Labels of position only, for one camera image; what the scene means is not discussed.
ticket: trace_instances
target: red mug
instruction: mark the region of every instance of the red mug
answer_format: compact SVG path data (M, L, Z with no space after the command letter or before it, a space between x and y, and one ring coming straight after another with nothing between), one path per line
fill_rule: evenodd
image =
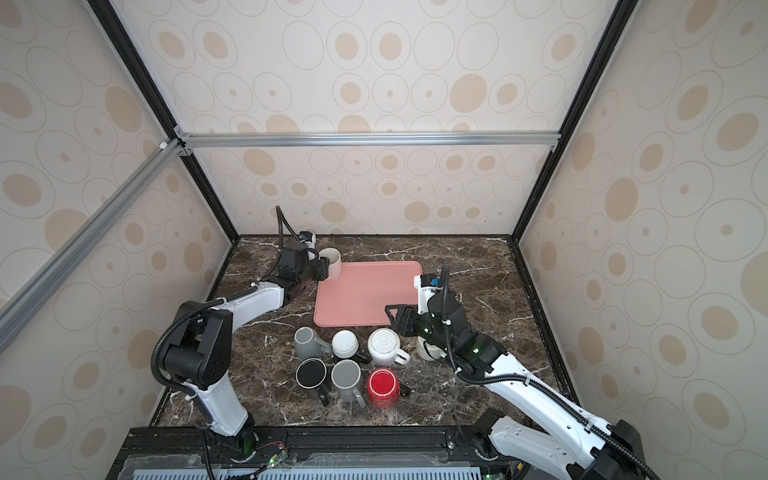
M397 375L386 367L373 370L366 386L371 405L377 409L391 409L401 395L408 396L411 393L411 389L400 383Z

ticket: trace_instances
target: vent grille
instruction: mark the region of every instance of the vent grille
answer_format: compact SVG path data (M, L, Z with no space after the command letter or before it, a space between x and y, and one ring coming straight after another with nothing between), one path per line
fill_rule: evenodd
M255 472L252 468L225 468L217 480ZM275 468L259 475L259 480L480 480L477 467L414 468ZM208 480L202 468L177 470L136 470L134 480Z

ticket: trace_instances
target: patterned wall panel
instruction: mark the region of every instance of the patterned wall panel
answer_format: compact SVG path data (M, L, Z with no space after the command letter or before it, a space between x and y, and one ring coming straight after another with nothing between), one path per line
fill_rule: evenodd
M558 130L615 0L124 0L196 133Z
M768 3L638 12L522 242L584 404L662 478L762 478Z
M240 233L510 233L547 145L198 149Z
M164 135L75 0L0 5L2 307Z
M183 172L166 167L0 354L0 478L102 480L147 423L154 344L230 245Z

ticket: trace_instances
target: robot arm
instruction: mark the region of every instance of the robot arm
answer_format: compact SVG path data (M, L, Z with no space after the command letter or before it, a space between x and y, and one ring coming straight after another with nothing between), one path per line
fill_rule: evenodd
M519 458L563 480L629 480L643 474L657 478L643 463L640 436L631 425L623 421L611 425L577 406L493 338L473 331L464 307L448 288L447 269L440 279L434 274L417 276L414 286L419 291L418 305L386 307L392 328L403 336L421 336L444 350L461 380L498 393L547 432L488 411L476 424L484 425L476 432L480 455Z
M328 259L318 256L315 241L310 232L294 234L284 245L281 238L278 259L264 279L235 298L182 304L153 352L155 378L195 401L213 440L229 449L235 460L253 454L255 435L253 418L238 401L228 375L232 335L251 320L290 303L310 281L328 278Z

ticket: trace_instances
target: marble table surface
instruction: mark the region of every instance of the marble table surface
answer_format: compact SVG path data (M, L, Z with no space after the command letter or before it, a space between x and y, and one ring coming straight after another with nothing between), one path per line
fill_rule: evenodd
M525 291L509 248L502 238L481 237L320 237L317 249L335 247L343 261L415 260L424 272L451 269L451 287L464 305L474 330L506 346L540 379L557 388L551 364L531 314ZM227 266L217 296L233 295L271 266L277 238L244 237ZM500 409L521 421L522 413L484 387L458 380L447 365L426 362L416 354L415 338L402 339L412 355L407 365L393 370L412 389L395 408L361 409L332 394L330 405L309 399L296 384L300 361L293 349L293 333L300 326L315 328L330 342L340 328L320 328L313 323L316 283L287 307L268 313L239 329L233 337L230 379L240 402L257 425L452 425L453 415L463 425L472 424L488 407ZM364 347L378 327L353 327ZM332 366L333 356L324 361ZM363 375L372 365L361 365ZM159 426L202 423L199 412L172 394L160 415Z

